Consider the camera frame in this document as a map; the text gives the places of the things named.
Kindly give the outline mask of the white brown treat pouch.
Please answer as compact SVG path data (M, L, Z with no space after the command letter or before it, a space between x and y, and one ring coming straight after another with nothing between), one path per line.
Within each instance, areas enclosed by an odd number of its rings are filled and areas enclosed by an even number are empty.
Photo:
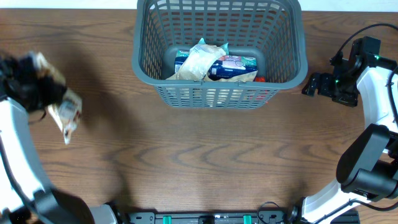
M63 74L40 52L31 52L35 76L44 94L44 105L59 129L65 144L78 127L82 112L82 98L67 87Z

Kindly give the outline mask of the red snack bar package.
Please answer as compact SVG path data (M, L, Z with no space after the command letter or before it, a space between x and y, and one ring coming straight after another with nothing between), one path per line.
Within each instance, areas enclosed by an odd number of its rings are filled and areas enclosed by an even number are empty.
M266 79L264 78L264 77L256 77L255 79L254 79L254 81L255 82L262 82L262 83L264 83L265 81L266 81ZM258 93L258 95L257 95L257 97L256 97L256 100L263 100L263 99L265 99L266 98L266 96L267 96L267 94L268 94L268 90L261 90L259 93Z

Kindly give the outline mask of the blue tissue pack box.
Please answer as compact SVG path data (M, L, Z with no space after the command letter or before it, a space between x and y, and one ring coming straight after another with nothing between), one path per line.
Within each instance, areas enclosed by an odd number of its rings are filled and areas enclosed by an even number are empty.
M190 51L179 50L175 58L175 73L178 72L184 61L186 61ZM214 62L208 73L249 73L257 70L257 62L254 57L243 57L225 55Z

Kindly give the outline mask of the teal snack wrapper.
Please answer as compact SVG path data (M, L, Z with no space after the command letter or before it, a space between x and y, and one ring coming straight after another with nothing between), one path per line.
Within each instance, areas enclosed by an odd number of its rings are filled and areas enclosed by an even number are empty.
M198 41L198 44L199 44L199 45L206 44L204 38L201 38L201 39ZM223 45L220 45L220 48L223 49L223 50L225 51L226 55L229 55L228 43L224 43Z

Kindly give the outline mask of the beige clear pouch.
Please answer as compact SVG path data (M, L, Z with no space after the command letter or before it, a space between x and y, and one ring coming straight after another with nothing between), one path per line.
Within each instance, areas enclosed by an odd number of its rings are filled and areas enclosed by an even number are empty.
M197 43L179 68L168 80L202 80L216 60L229 53L228 43L221 46Z

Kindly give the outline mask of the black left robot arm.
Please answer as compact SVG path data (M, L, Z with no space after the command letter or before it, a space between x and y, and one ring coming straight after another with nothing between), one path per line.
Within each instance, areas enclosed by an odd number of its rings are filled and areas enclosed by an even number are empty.
M89 207L53 185L30 134L36 111L49 114L69 144L82 100L42 53L1 54L1 223L26 223L31 215L40 223L122 223L110 203Z

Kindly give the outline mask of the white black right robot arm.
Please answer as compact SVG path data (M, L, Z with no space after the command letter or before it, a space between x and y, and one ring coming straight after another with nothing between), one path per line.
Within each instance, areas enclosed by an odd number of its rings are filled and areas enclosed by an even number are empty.
M381 42L362 37L349 58L331 58L332 73L313 73L304 95L326 96L350 107L363 105L364 131L342 154L336 177L318 193L304 197L287 214L287 223L352 223L351 210L397 198L397 62L379 55Z

